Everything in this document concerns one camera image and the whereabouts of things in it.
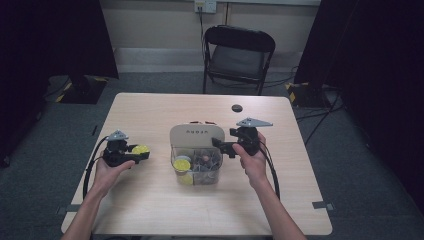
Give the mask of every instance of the table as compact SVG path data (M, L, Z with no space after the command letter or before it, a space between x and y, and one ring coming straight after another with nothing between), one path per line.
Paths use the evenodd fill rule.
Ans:
M233 104L243 107L233 112ZM272 122L258 130L267 138L278 174L281 201L307 235L327 235L332 226L322 202L311 163L289 100L284 97L120 93L116 96L98 141L117 129L128 144L145 144L150 158L121 174L103 199L94 234L168 236L265 236L271 231L240 161L224 155L214 185L177 183L171 166L170 129L191 121L212 121L236 141L229 129L246 118ZM82 202L82 184L72 204ZM67 213L62 231L75 213Z

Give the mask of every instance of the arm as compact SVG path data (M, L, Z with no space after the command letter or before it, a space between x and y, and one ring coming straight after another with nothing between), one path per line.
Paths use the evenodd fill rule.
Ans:
M261 148L265 151L266 139L261 133L259 139L263 143ZM263 154L258 152L250 156L239 144L234 144L233 149L240 156L240 163L249 177L250 186L258 195L274 239L306 239L275 195L266 176L266 159Z
M119 174L131 168L134 164L134 161L128 161L111 168L102 158L99 159L96 165L96 176L93 186L88 191L71 225L62 236L62 240L90 239L91 229L96 220L101 200L107 195Z

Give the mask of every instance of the chair backrest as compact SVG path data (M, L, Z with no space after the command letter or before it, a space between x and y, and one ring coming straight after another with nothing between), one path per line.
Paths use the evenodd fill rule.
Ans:
M257 52L273 53L275 50L274 39L265 32L218 25L209 28L205 32L205 43L245 49Z

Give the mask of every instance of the forearm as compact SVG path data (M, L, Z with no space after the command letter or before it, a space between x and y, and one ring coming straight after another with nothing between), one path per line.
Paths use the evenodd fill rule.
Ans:
M68 227L61 239L89 239L101 200L102 195L99 192L93 189L90 190L72 220L71 225Z
M274 239L306 239L297 224L274 193L269 181L263 181L254 187Z

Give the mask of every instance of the yellow round object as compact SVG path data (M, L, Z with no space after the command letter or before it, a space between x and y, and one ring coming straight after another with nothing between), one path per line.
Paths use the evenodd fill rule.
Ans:
M186 159L177 159L174 161L173 165L178 171L187 171L190 169L190 162Z
M146 145L135 146L131 151L131 153L134 153L134 154L142 154L146 152L149 152L149 148Z
M190 174L185 174L184 176L179 176L178 180L181 184L193 185L193 177Z

